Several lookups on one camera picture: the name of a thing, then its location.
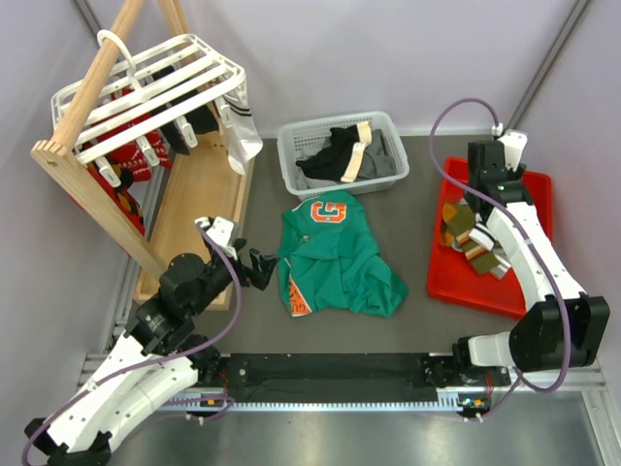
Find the olive orange striped sock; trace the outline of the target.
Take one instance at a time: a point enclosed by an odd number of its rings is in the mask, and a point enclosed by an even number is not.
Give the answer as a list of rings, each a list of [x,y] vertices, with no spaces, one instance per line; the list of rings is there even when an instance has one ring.
[[[445,247],[464,245],[470,240],[469,234],[475,224],[475,214],[467,204],[444,203],[439,243]]]

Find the white sock black stripes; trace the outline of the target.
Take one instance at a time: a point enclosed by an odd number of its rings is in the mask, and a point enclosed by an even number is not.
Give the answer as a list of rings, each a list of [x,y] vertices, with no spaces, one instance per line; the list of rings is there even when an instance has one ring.
[[[469,232],[469,238],[488,251],[493,250],[497,243],[495,236],[482,223],[476,223],[474,225]]]

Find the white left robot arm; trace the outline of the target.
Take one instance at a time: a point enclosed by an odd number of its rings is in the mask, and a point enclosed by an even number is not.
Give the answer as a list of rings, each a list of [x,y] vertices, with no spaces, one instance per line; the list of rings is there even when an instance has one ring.
[[[37,449],[49,465],[106,465],[174,395],[217,379],[213,346],[223,336],[194,334],[194,318],[228,285],[265,289],[279,258],[252,249],[245,265],[238,257],[245,240],[225,248],[211,240],[205,245],[210,261],[194,253],[176,256],[91,378],[56,413],[29,422],[23,464]]]

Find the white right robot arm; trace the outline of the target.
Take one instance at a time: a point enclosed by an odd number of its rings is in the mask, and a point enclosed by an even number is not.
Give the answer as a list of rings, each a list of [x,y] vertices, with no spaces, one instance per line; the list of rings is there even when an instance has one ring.
[[[466,201],[500,243],[526,314],[508,332],[459,339],[452,369],[466,384],[477,383],[489,367],[525,374],[590,366],[610,316],[605,299],[589,295],[572,277],[542,229],[519,156],[508,141],[468,146]]]

